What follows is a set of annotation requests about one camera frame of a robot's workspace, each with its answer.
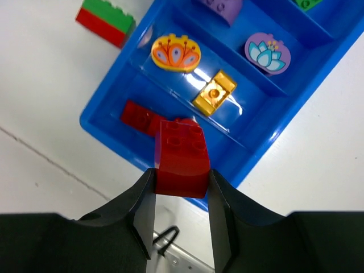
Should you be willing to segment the yellow flower lego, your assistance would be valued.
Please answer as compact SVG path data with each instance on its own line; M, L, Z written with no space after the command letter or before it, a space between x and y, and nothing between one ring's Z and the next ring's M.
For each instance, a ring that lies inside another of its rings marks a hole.
M199 65L202 53L200 46L187 35L169 34L154 41L151 57L165 71L191 72Z

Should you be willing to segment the red curved lego brick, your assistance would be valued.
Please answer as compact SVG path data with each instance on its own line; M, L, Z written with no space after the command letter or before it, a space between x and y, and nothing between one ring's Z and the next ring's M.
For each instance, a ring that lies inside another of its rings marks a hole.
M166 120L163 116L132 100L127 100L119 119L124 124L151 137L160 130L161 121Z

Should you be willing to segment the green top lego brick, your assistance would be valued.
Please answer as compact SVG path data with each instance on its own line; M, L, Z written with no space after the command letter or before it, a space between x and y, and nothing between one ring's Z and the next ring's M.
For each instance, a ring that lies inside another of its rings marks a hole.
M130 35L136 26L135 19L131 14L125 13L117 6L113 6L109 1L84 0L81 7L126 35Z

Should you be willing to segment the yellow lego piece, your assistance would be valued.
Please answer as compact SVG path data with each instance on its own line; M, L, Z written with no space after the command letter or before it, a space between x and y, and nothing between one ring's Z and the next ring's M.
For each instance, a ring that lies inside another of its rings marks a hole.
M235 91L236 87L237 83L225 71L219 70L192 103L205 116L210 117Z

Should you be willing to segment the purple flower lego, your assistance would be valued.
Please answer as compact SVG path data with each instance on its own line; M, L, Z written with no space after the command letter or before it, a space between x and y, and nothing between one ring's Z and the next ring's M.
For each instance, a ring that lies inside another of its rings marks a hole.
M256 32L247 39L244 53L248 61L268 75L285 72L291 63L291 52L284 42L264 32Z

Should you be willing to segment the red bottom lego brick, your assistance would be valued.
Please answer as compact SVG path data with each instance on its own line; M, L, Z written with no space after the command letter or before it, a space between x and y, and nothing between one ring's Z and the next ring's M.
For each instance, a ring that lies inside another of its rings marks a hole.
M76 21L117 48L123 47L126 34L92 14L87 9L80 8Z

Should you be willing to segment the purple curved lego brick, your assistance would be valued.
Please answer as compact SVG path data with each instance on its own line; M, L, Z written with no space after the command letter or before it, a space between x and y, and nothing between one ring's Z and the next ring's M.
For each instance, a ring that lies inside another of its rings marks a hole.
M200 0L196 2L212 10L229 26L233 25L243 6L243 0Z

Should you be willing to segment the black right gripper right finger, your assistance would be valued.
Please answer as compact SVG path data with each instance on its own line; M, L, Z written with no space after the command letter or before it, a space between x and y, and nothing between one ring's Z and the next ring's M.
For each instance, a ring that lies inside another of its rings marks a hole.
M277 214L209 174L216 272L362 272L363 213Z

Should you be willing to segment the red lego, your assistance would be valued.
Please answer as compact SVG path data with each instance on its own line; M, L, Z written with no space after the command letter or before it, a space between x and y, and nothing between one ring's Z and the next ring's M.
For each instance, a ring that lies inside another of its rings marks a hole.
M163 120L155 137L155 193L204 198L210 159L200 126Z

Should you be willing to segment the green lego brick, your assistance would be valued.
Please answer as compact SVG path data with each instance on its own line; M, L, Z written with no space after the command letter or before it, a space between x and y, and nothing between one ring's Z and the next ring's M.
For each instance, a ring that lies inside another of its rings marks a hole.
M294 0L294 2L303 10L308 11L322 2L322 0Z
M84 0L81 7L126 35L130 35L136 26L135 19L131 14L125 13L117 6L113 6L109 1Z

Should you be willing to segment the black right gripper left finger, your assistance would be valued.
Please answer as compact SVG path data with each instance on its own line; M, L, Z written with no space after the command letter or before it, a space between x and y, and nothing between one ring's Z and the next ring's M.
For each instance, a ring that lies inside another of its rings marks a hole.
M1 215L2 272L145 272L154 233L155 171L78 220Z

